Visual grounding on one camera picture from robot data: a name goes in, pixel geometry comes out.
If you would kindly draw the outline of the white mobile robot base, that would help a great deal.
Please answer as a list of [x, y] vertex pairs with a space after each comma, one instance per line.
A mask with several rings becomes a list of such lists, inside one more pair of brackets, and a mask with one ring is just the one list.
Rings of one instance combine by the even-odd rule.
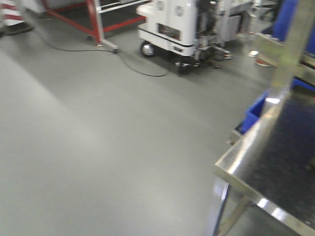
[[203, 62], [219, 68], [215, 59], [232, 58], [225, 44], [249, 33], [253, 6], [252, 0], [152, 0], [136, 9], [145, 17], [137, 28], [139, 51], [147, 58], [157, 49], [175, 54], [178, 74]]

